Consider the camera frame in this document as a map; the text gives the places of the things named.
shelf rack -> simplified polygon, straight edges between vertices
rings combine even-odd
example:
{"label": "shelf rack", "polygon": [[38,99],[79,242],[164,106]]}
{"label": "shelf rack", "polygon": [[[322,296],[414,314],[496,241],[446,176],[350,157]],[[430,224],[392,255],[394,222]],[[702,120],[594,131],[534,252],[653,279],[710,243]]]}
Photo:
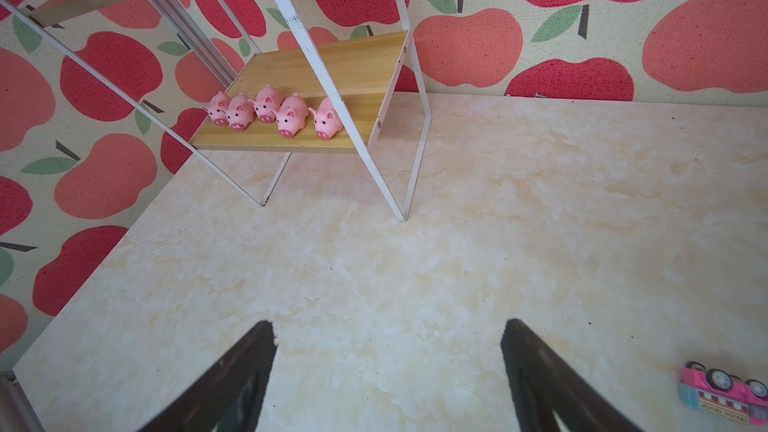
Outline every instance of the shelf rack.
{"label": "shelf rack", "polygon": [[[403,31],[328,43],[317,48],[366,146],[378,136],[378,124],[384,120],[410,39],[410,34]],[[240,92],[255,97],[266,83],[277,88],[283,98],[298,92],[314,109],[326,96],[299,49],[255,55],[227,93],[230,97]],[[217,127],[206,120],[190,142],[200,150],[356,153],[346,129],[330,140],[323,140],[309,124],[294,137],[286,139],[276,133],[274,122],[264,124],[258,120],[242,132]]]}
{"label": "shelf rack", "polygon": [[[416,44],[412,41],[405,0],[395,0],[402,32],[344,40],[320,47],[316,47],[312,42],[310,34],[293,6],[293,2],[291,0],[274,0],[277,8],[286,18],[296,42],[299,43],[300,50],[257,53],[227,89],[230,96],[243,92],[248,97],[254,98],[258,91],[269,83],[277,88],[283,96],[298,92],[307,102],[307,105],[312,107],[317,107],[320,101],[327,96],[344,125],[344,130],[337,133],[331,140],[320,139],[313,133],[311,124],[293,138],[285,139],[277,133],[274,123],[263,124],[256,120],[244,131],[235,132],[228,127],[216,127],[212,122],[206,120],[190,142],[179,137],[176,132],[153,116],[146,107],[130,98],[128,94],[82,61],[74,52],[42,28],[120,1],[122,0],[49,0],[38,7],[30,17],[22,14],[6,0],[0,0],[0,4],[4,5],[25,24],[36,29],[57,49],[75,60],[107,87],[136,107],[162,130],[181,142],[235,187],[238,192],[256,204],[260,206],[266,204],[266,200],[272,193],[292,152],[356,152],[379,186],[396,218],[400,221],[407,220],[416,188],[418,170],[424,155],[432,113],[429,109],[424,78],[418,63]],[[241,33],[244,33],[242,24],[239,24],[226,3],[223,0],[218,1],[227,15],[238,25]],[[424,109],[424,123],[416,148],[406,195],[402,207],[400,207],[370,157],[368,145],[375,141],[379,135],[406,54],[410,56],[413,72],[416,75],[418,92]],[[228,177],[200,150],[278,151],[286,152],[286,154],[272,182],[267,187],[264,199],[259,201]]]}

toy car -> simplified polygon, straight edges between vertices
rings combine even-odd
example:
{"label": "toy car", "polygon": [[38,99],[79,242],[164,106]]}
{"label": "toy car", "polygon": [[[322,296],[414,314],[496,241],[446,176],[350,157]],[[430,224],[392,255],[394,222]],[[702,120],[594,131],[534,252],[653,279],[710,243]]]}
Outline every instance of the toy car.
{"label": "toy car", "polygon": [[768,424],[768,388],[759,380],[742,381],[691,361],[683,369],[677,390],[680,399],[694,410],[739,424]]}

white metal shelf frame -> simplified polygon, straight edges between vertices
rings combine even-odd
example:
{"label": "white metal shelf frame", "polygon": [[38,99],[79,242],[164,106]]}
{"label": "white metal shelf frame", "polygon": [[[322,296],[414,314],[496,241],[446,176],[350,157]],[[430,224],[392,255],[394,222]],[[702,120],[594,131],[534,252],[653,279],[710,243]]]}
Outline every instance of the white metal shelf frame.
{"label": "white metal shelf frame", "polygon": [[[222,6],[222,8],[224,9],[228,17],[234,22],[237,29],[243,35],[243,38],[249,44],[251,44],[251,46],[253,47],[254,53],[260,53],[258,47],[253,42],[253,39],[250,37],[250,35],[246,32],[243,25],[238,21],[238,19],[232,13],[231,9],[228,7],[226,2],[224,2],[224,0],[217,0],[217,1]],[[286,18],[286,22],[288,23],[291,32],[296,38],[296,41],[299,43],[302,49],[302,52],[307,58],[307,61],[309,62],[310,66],[312,67],[312,71],[316,74],[318,80],[320,81],[323,90],[325,91],[326,95],[330,98],[331,103],[333,104],[336,111],[339,113],[339,117],[342,120],[342,123],[346,128],[347,132],[350,134],[350,139],[352,140],[352,143],[355,146],[355,149],[360,155],[360,158],[362,159],[363,163],[366,165],[366,168],[368,168],[374,181],[376,182],[382,194],[384,195],[384,198],[387,200],[387,203],[389,204],[390,208],[394,212],[396,218],[404,222],[405,220],[408,219],[408,214],[410,212],[410,207],[413,200],[413,193],[416,190],[418,170],[420,169],[420,166],[421,166],[422,158],[424,155],[424,149],[426,146],[427,135],[429,131],[429,125],[432,120],[432,112],[430,111],[430,108],[429,108],[429,100],[426,93],[424,78],[422,76],[421,67],[418,63],[418,53],[416,52],[416,44],[414,44],[412,41],[412,34],[410,31],[410,20],[408,19],[408,10],[406,8],[405,0],[395,0],[395,2],[397,4],[398,13],[400,15],[400,22],[402,24],[402,29],[408,32],[408,39],[406,40],[405,48],[407,48],[408,51],[410,52],[413,72],[416,75],[418,93],[421,97],[422,107],[424,109],[424,123],[422,125],[421,135],[419,137],[418,146],[416,148],[416,156],[414,158],[411,174],[408,179],[408,187],[406,188],[406,194],[403,199],[402,207],[398,205],[397,200],[395,200],[394,196],[389,190],[389,187],[384,181],[384,178],[379,172],[379,169],[376,167],[376,164],[374,163],[373,159],[370,157],[366,144],[362,140],[360,136],[360,132],[357,130],[355,123],[351,118],[350,112],[346,108],[346,104],[344,103],[343,98],[341,97],[338,89],[336,88],[335,83],[333,82],[330,74],[328,73],[328,70],[325,64],[322,62],[322,58],[320,57],[320,54],[318,53],[317,48],[315,47],[315,44],[312,42],[310,34],[304,27],[301,18],[296,12],[296,9],[293,7],[293,3],[291,2],[291,0],[274,0],[274,1],[276,2],[280,12]],[[264,198],[261,201],[255,199],[244,188],[240,187],[235,182],[235,180],[233,180],[231,177],[228,177],[228,175],[225,174],[224,171],[222,171],[220,168],[218,168],[210,159],[208,159],[199,150],[195,149],[191,144],[189,144],[188,141],[181,138],[174,130],[166,126],[164,123],[162,123],[161,120],[159,120],[157,117],[152,115],[152,113],[149,112],[146,107],[144,107],[139,102],[133,100],[127,93],[122,91],[119,87],[113,84],[109,79],[107,79],[100,72],[98,72],[96,69],[90,66],[87,62],[83,61],[77,54],[75,54],[72,50],[66,47],[66,45],[64,45],[58,39],[53,37],[53,35],[51,35],[42,27],[40,27],[39,24],[37,24],[32,19],[27,17],[24,13],[22,13],[14,5],[10,4],[7,0],[0,0],[0,4],[3,5],[9,12],[11,12],[11,14],[19,18],[24,24],[30,26],[35,31],[37,31],[43,38],[46,39],[47,42],[51,43],[54,46],[54,48],[56,48],[57,50],[59,50],[60,52],[68,56],[70,59],[72,59],[74,62],[82,66],[84,69],[86,69],[87,72],[91,73],[91,75],[93,75],[103,84],[105,84],[106,87],[108,87],[110,90],[117,93],[129,104],[135,107],[136,110],[144,114],[149,120],[155,123],[159,128],[164,130],[167,134],[172,136],[174,139],[178,140],[178,142],[181,142],[183,146],[189,149],[195,156],[197,156],[206,165],[208,165],[208,167],[212,168],[217,174],[219,174],[222,178],[224,178],[224,180],[226,180],[230,185],[232,185],[232,187],[235,187],[235,189],[239,193],[241,193],[243,196],[247,197],[249,200],[251,200],[252,202],[254,202],[259,206],[264,206],[266,204],[267,199],[269,198],[270,194],[274,190],[275,185],[277,184],[277,180],[280,178],[280,174],[283,172],[283,169],[285,168],[288,162],[288,159],[290,158],[290,152],[284,155],[283,160],[281,164],[278,166],[278,169],[272,181],[267,187]],[[399,63],[398,67],[395,70],[395,75],[392,78],[393,81],[397,81],[397,73],[400,71],[401,66],[402,64]],[[380,120],[383,120],[383,114],[386,113],[386,109],[389,106],[389,100],[391,99],[392,88],[393,87],[390,87],[390,91],[387,94],[387,97],[385,98],[382,104],[382,110],[380,112],[381,113]],[[377,132],[380,126],[381,126],[381,122],[379,122],[378,127],[376,128]]]}
{"label": "white metal shelf frame", "polygon": [[[331,103],[333,104],[333,108],[336,109],[336,112],[339,114],[339,118],[341,119],[342,124],[344,125],[344,128],[347,130],[347,133],[350,134],[350,139],[352,140],[352,144],[354,144],[358,155],[362,159],[363,163],[366,165],[366,168],[368,168],[368,171],[373,177],[373,180],[376,182],[382,194],[384,195],[384,198],[387,200],[387,203],[389,204],[389,207],[392,209],[392,212],[394,212],[395,217],[397,217],[399,221],[404,222],[405,220],[408,219],[408,213],[410,212],[411,203],[413,200],[413,193],[416,190],[418,170],[421,167],[422,158],[424,156],[424,149],[426,146],[427,135],[429,132],[429,124],[432,121],[432,111],[429,108],[429,100],[428,100],[426,88],[424,85],[424,78],[422,76],[421,67],[418,63],[418,54],[416,52],[416,44],[413,43],[412,34],[410,33],[411,23],[410,23],[410,19],[408,18],[408,9],[406,8],[406,0],[395,0],[395,3],[397,4],[398,14],[400,15],[400,24],[402,25],[402,29],[405,31],[408,31],[408,40],[406,41],[406,47],[409,48],[409,50],[411,51],[411,61],[413,65],[413,72],[416,75],[416,82],[418,84],[418,93],[421,96],[422,107],[424,109],[424,124],[422,126],[422,133],[418,140],[418,146],[416,148],[416,157],[414,158],[413,167],[411,168],[411,176],[408,179],[408,187],[406,188],[406,195],[403,199],[402,208],[400,208],[400,206],[398,205],[397,200],[395,200],[395,197],[392,195],[392,192],[389,190],[389,187],[384,181],[384,178],[382,177],[378,167],[376,167],[376,164],[371,158],[368,152],[368,148],[366,147],[366,144],[362,140],[362,137],[360,137],[360,132],[357,130],[357,127],[355,126],[355,123],[352,120],[350,111],[346,108],[344,99],[341,97],[341,94],[339,93],[339,90],[336,87],[336,84],[333,82],[333,78],[328,73],[328,69],[326,68],[325,63],[322,62],[320,53],[318,53],[317,47],[312,42],[312,38],[310,37],[309,32],[304,27],[304,23],[302,22],[301,17],[299,17],[298,12],[296,12],[296,8],[293,6],[293,2],[291,0],[274,0],[274,1],[275,1],[275,4],[277,5],[278,10],[280,10],[283,17],[285,18],[285,21],[288,23],[288,27],[290,28],[290,31],[293,33],[293,37],[296,39],[296,42],[299,43],[299,46],[301,47],[307,62],[310,63],[310,66],[312,67],[312,71],[314,71],[315,75],[317,76],[317,79],[320,81],[320,84],[322,85],[323,90],[325,91],[326,95],[330,98]],[[392,80],[397,81],[397,76],[394,76]],[[382,108],[386,109],[388,106],[389,106],[389,101],[385,100],[384,103],[382,104]]]}

wall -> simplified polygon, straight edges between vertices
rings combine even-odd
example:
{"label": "wall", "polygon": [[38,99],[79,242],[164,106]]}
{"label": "wall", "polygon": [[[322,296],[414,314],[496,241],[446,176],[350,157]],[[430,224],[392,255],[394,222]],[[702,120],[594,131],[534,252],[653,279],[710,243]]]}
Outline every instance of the wall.
{"label": "wall", "polygon": [[[294,1],[317,43],[399,29],[393,0]],[[253,51],[216,1],[180,2],[242,69]],[[262,51],[296,46],[272,0],[227,2]],[[408,0],[432,92],[752,106],[768,105],[765,10],[768,0]],[[0,20],[4,370],[188,152],[34,33]],[[185,136],[221,87],[146,0],[53,32]],[[408,69],[398,89],[415,90]]]}
{"label": "wall", "polygon": [[[11,0],[38,6],[45,0]],[[222,87],[146,0],[49,29],[191,136]],[[0,370],[10,369],[188,157],[0,12]]]}
{"label": "wall", "polygon": [[[292,44],[272,0],[228,1],[262,51]],[[294,1],[318,43],[398,30],[393,0]],[[407,1],[431,92],[768,105],[768,0]],[[218,5],[192,2],[240,63]]]}

shelf bracket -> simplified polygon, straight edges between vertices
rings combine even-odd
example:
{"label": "shelf bracket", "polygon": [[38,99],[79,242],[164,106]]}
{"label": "shelf bracket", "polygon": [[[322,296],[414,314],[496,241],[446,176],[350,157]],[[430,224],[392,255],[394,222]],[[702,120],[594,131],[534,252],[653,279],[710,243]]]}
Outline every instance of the shelf bracket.
{"label": "shelf bracket", "polygon": [[360,131],[358,131],[357,127],[355,127],[355,122],[352,120],[350,111],[346,108],[344,99],[342,99],[338,88],[336,88],[336,84],[333,82],[333,78],[328,73],[326,64],[322,62],[320,53],[317,52],[317,47],[315,47],[315,43],[312,42],[312,38],[310,37],[309,32],[307,32],[306,28],[304,27],[304,23],[299,17],[299,14],[296,12],[296,8],[293,6],[293,2],[291,0],[274,1],[277,5],[277,8],[283,14],[283,17],[285,17],[285,20],[288,23],[288,27],[293,33],[293,37],[296,39],[296,42],[299,43],[299,46],[301,47],[307,62],[310,63],[312,71],[317,76],[317,79],[322,85],[326,95],[330,98],[331,103],[333,104],[333,108],[336,110],[336,113],[339,114],[339,118],[341,119],[344,128],[346,129],[347,133],[350,134],[350,139],[352,140],[352,144],[355,146],[357,153],[360,155],[363,163],[368,168],[371,176],[373,176],[373,180],[379,186],[379,189],[384,195],[384,198],[389,204],[389,207],[392,209],[392,212],[395,213],[395,217],[399,221],[404,222],[406,220],[406,216],[403,215],[400,206],[397,205],[397,200],[395,200],[395,197],[392,195],[392,191],[389,190],[389,187],[384,181],[384,178],[379,172],[379,169],[376,167],[376,164],[368,153],[366,144],[362,140],[362,137],[360,137]]}

